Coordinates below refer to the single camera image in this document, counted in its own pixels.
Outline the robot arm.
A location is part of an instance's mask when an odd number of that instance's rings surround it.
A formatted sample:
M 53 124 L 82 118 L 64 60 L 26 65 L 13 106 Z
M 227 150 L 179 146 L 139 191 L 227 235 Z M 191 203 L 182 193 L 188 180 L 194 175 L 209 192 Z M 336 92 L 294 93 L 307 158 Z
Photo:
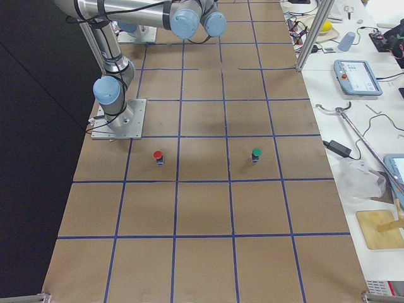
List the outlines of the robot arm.
M 190 40 L 199 27 L 210 39 L 221 36 L 227 21 L 216 1 L 56 1 L 66 21 L 79 24 L 100 66 L 102 76 L 93 84 L 98 114 L 87 133 L 94 140 L 140 139 L 145 99 L 127 92 L 136 74 L 124 55 L 130 47 L 154 42 L 157 29 Z

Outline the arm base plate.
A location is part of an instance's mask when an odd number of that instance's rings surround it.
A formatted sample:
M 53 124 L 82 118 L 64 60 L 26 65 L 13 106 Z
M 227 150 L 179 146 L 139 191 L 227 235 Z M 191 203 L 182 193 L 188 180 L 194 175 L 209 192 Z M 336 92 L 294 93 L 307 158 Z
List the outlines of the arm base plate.
M 120 32 L 117 40 L 120 44 L 146 44 L 154 43 L 157 28 L 139 26 L 135 32 Z
M 129 99 L 123 113 L 115 120 L 112 116 L 109 118 L 111 123 L 107 123 L 104 117 L 104 111 L 99 105 L 98 116 L 94 123 L 94 130 L 91 131 L 93 140 L 140 140 L 143 133 L 144 118 L 146 112 L 146 99 Z

